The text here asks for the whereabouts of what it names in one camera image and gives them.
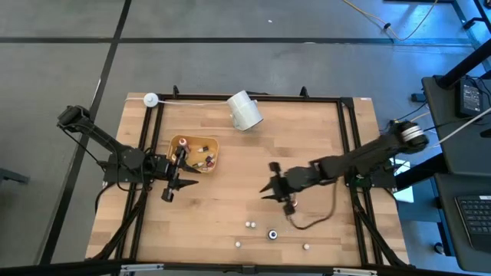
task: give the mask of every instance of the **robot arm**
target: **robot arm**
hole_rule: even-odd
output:
[[[345,173],[366,177],[377,171],[386,170],[384,165],[391,157],[398,153],[420,152],[427,144],[427,137],[416,123],[396,123],[388,133],[343,156],[326,156],[312,160],[308,167],[296,166],[287,170],[284,176],[278,163],[270,163],[270,170],[275,175],[261,192],[272,189],[273,195],[263,198],[286,202],[285,214],[291,215],[295,209],[291,204],[290,194],[315,185],[332,184]]]

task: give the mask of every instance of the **wooden table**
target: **wooden table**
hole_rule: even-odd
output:
[[[129,94],[128,97],[143,97]],[[205,101],[186,100],[187,103]],[[354,98],[362,143],[378,137],[371,99]],[[253,130],[235,130],[224,105],[204,107],[166,104],[160,128],[158,153],[166,153],[174,135],[211,136],[219,142],[216,168],[210,174],[183,172],[182,179],[199,184],[175,193],[173,203],[160,196],[166,182],[156,181],[149,194],[138,251],[138,261],[192,262],[257,265],[359,266],[354,216],[348,189],[340,178],[336,184],[336,209],[332,218],[308,230],[294,229],[283,215],[282,205],[260,199],[259,190],[272,173],[268,163],[277,161],[284,170],[306,166],[321,156],[341,155],[342,142],[336,105],[332,103],[259,102],[265,118]],[[150,121],[150,145],[155,113]],[[117,139],[137,146],[145,114],[140,101],[125,104]],[[350,130],[348,111],[345,110]],[[349,140],[353,149],[352,134]],[[293,218],[305,225],[327,214],[334,185],[314,186],[297,194],[298,207]],[[404,239],[394,200],[382,189],[371,191],[377,228],[397,255],[407,261]],[[101,197],[87,257],[97,254],[120,226],[127,193],[117,187]],[[256,229],[245,227],[255,222]],[[275,229],[278,239],[269,241],[267,231]],[[371,240],[365,229],[368,256]],[[124,250],[129,255],[133,229]],[[236,248],[235,243],[242,243]],[[302,249],[304,243],[310,249]]]

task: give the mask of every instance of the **black desk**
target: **black desk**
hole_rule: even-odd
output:
[[[489,194],[491,178],[439,173],[434,177],[459,266],[466,271],[490,273],[491,254],[474,250],[470,246],[454,198],[461,195]]]
[[[422,82],[435,125],[458,120],[454,115],[455,90],[438,87],[433,77],[425,77]],[[486,86],[491,88],[491,80],[485,82]],[[484,108],[489,108],[487,98]],[[465,122],[438,127],[438,138],[444,138]],[[474,250],[470,246],[454,199],[461,195],[491,195],[491,139],[479,135],[491,127],[491,115],[485,116],[480,123],[490,124],[472,124],[464,128],[441,144],[441,154],[401,173],[396,177],[396,181],[398,186],[408,186],[434,176],[446,228],[450,233],[459,266],[467,271],[491,272],[491,254]]]
[[[455,90],[438,87],[433,77],[424,77],[424,93],[430,106],[433,122],[436,125],[458,120],[455,116]],[[491,80],[485,80],[491,90]],[[484,97],[484,109],[489,108]],[[466,121],[437,127],[438,138],[442,139],[452,133]],[[491,139],[479,136],[481,131],[491,128],[491,115],[484,116],[479,123],[485,126],[469,125],[452,138],[441,144],[443,156],[450,173],[470,176],[491,176]]]

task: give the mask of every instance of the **table leg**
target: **table leg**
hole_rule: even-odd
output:
[[[430,178],[435,173],[448,173],[443,154],[440,153],[396,176],[397,190],[406,189],[414,183]]]
[[[466,30],[468,30],[470,27],[472,27],[474,25],[474,23],[476,23],[476,21],[484,22],[484,19],[482,19],[482,18],[472,18],[469,21],[467,21],[466,24],[463,25],[463,28],[466,29]]]

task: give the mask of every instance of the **cable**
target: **cable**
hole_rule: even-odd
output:
[[[472,119],[472,118],[473,117],[471,116],[471,117],[461,118],[461,119],[458,119],[458,120],[453,120],[453,121],[446,122],[446,123],[441,123],[441,124],[436,125],[436,126],[428,127],[427,129],[424,129],[423,131],[433,130],[433,129],[436,129],[438,127],[443,127],[443,126],[446,126],[446,125],[451,124],[451,123],[459,123],[459,122],[462,122],[464,120],[469,120],[469,119]],[[478,124],[478,123],[474,122],[474,125],[484,126],[484,125],[487,125],[487,123],[480,123],[480,124]]]
[[[434,148],[438,145],[440,145],[441,143],[447,141],[450,137],[452,137],[453,135],[455,135],[456,133],[458,133],[459,131],[461,131],[464,127],[467,127],[469,126],[471,123],[473,123],[474,121],[478,120],[480,117],[488,114],[488,112],[491,111],[491,107],[488,108],[486,111],[482,112],[481,114],[477,115],[476,117],[474,117],[473,119],[471,119],[469,122],[463,124],[461,127],[459,127],[458,129],[454,130],[451,134],[445,136],[443,139],[441,139],[440,141],[438,141],[438,143],[434,144],[431,146],[431,148]]]
[[[359,7],[353,5],[351,2],[349,2],[348,0],[343,0],[344,3],[350,5],[352,8],[354,8],[355,10],[359,11],[360,13],[366,15],[366,16],[370,16],[372,18],[375,18],[377,19],[378,21],[382,22],[384,24],[384,30],[385,29],[389,29],[390,32],[392,32],[392,34],[394,35],[394,37],[398,40],[398,41],[405,41],[407,40],[408,38],[410,38],[411,36],[414,35],[414,33],[417,31],[418,28],[420,28],[420,26],[423,24],[423,22],[427,19],[428,15],[430,15],[431,11],[433,10],[433,8],[435,8],[435,5],[437,5],[438,3],[438,0],[435,0],[435,2],[431,5],[431,8],[428,10],[428,13],[423,17],[423,19],[421,20],[421,22],[417,25],[417,27],[414,29],[414,31],[412,31],[406,38],[399,38],[399,36],[395,33],[395,31],[392,29],[392,27],[390,26],[390,23],[387,23],[385,22],[384,20],[382,20],[381,18],[375,16],[375,15],[372,15],[368,12],[365,12],[363,11],[362,9],[360,9]]]
[[[143,98],[126,98],[126,100],[124,101],[128,101],[128,100],[142,100],[143,101]],[[207,106],[207,105],[217,105],[217,104],[227,104],[227,102],[222,102],[222,103],[179,103],[179,102],[169,102],[169,101],[166,101],[166,100],[159,100],[159,103],[162,103],[162,104],[176,104],[176,105],[192,105],[192,106],[198,106],[198,107],[201,107],[201,106]]]
[[[306,226],[298,226],[295,224],[295,222],[293,221],[293,218],[290,216],[290,215],[287,215],[286,216],[286,219],[290,222],[290,224],[293,225],[293,227],[295,227],[296,229],[298,230],[306,230],[306,229],[309,229],[310,227],[318,224],[319,222],[325,222],[327,221],[328,219],[330,219],[332,217],[332,215],[334,214],[334,211],[336,209],[336,188],[338,187],[338,182],[336,182],[334,184],[334,188],[332,189],[332,204],[331,204],[331,211],[329,211],[329,213],[324,217],[324,218],[320,218],[316,221],[313,221],[309,224],[307,224]]]
[[[420,119],[421,117],[425,117],[425,116],[426,116],[426,115],[428,115],[428,114],[430,114],[430,111],[428,111],[428,112],[426,112],[426,113],[423,113],[423,114],[421,114],[421,115],[419,115],[419,116],[414,117],[413,119],[411,119],[411,120],[410,120],[410,122],[414,122],[415,120],[418,120],[418,119]]]
[[[89,151],[89,150],[88,150],[88,149],[87,149],[85,146],[82,146],[82,144],[81,144],[80,142],[78,142],[78,141],[77,141],[77,140],[76,140],[76,139],[75,139],[75,138],[74,138],[72,135],[70,135],[70,134],[69,134],[69,133],[68,133],[68,132],[67,132],[67,131],[66,131],[64,128],[62,128],[61,130],[62,130],[62,131],[65,133],[65,134],[67,134],[67,135],[68,135],[68,137],[70,137],[70,138],[71,138],[73,141],[75,141],[75,142],[76,142],[76,143],[79,145],[79,147],[81,147],[82,149],[84,149],[84,151],[85,151],[86,153],[88,153],[88,155],[90,155],[90,156],[92,157],[92,159],[94,159],[94,160],[95,160],[95,163],[96,163],[97,165],[99,165],[99,162],[100,162],[100,161],[99,161],[99,160],[97,160],[97,158],[95,158],[95,156],[94,156],[94,155],[93,155],[93,154],[92,154],[92,153],[91,153],[91,152],[90,152],[90,151]]]
[[[115,183],[114,182],[109,182],[104,188],[102,188],[101,191],[99,191],[99,193],[97,194],[96,198],[95,198],[95,212],[97,214],[97,209],[99,209],[99,199],[101,198],[102,194],[104,192],[106,192],[107,189],[109,189],[110,187],[112,187]]]
[[[416,113],[418,110],[420,110],[421,108],[423,108],[423,107],[424,107],[426,104],[427,104],[427,102],[426,102],[426,101],[424,101],[424,103],[423,103],[423,104],[422,104],[420,107],[418,107],[418,108],[417,108],[415,111],[411,111],[411,112],[409,112],[408,114],[406,114],[406,115],[402,116],[401,118],[397,118],[397,119],[396,119],[396,121],[398,121],[398,120],[402,120],[402,119],[404,119],[405,117],[408,117],[409,115],[412,115],[412,114]]]
[[[80,124],[80,123],[71,123],[71,124],[69,124],[69,125],[67,125],[67,126],[64,126],[64,127],[62,128],[62,130],[63,130],[64,128],[67,128],[67,127],[72,127],[72,126],[76,126],[76,127],[83,127],[83,128],[85,128],[86,130],[92,130],[90,127],[85,126],[85,125]],[[99,138],[101,138],[101,140],[104,140],[104,138],[103,138],[101,135],[99,135],[99,133],[95,133],[95,132],[93,132],[93,134],[95,134],[95,135],[99,136]],[[129,191],[130,191],[129,189],[125,189],[125,188],[121,187],[121,184],[120,184],[120,162],[119,162],[119,153],[118,153],[118,151],[116,150],[116,147],[114,147],[114,145],[113,145],[113,144],[111,144],[111,143],[107,143],[107,144],[108,144],[108,145],[109,145],[109,146],[110,146],[110,147],[113,149],[113,151],[114,151],[114,155],[116,156],[116,185],[117,185],[117,187],[118,187],[119,189],[121,189],[121,190],[123,190],[123,191],[125,191],[125,192],[129,192]]]
[[[385,130],[387,130],[387,129],[389,128],[389,126],[390,126],[390,122],[397,122],[397,121],[399,121],[399,120],[402,120],[402,119],[404,119],[405,117],[408,117],[408,116],[410,116],[411,114],[416,113],[418,110],[420,110],[421,108],[423,108],[425,105],[427,105],[427,102],[426,102],[426,101],[424,101],[424,103],[423,103],[423,104],[422,104],[420,107],[418,107],[416,110],[413,110],[413,111],[409,112],[408,114],[406,114],[406,115],[402,116],[401,118],[397,118],[397,119],[395,119],[395,120],[389,120],[389,121],[387,122],[387,125],[385,126],[385,128],[384,128],[383,130],[378,130],[378,131],[380,131],[380,132],[384,133],[384,132],[385,132]]]

